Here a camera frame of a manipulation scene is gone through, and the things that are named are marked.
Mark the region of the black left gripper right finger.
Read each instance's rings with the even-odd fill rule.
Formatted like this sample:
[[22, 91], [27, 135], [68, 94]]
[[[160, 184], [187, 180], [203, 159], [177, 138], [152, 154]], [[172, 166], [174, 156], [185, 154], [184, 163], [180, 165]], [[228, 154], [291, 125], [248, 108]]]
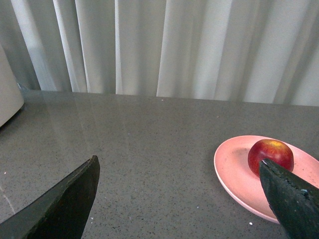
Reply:
[[319, 237], [319, 189], [269, 159], [259, 163], [269, 206], [290, 239]]

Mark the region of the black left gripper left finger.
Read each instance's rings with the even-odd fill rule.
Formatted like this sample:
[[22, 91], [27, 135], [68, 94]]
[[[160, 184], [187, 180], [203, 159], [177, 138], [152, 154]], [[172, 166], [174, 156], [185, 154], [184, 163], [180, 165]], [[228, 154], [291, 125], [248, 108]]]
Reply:
[[100, 177], [96, 155], [1, 223], [2, 239], [80, 239]]

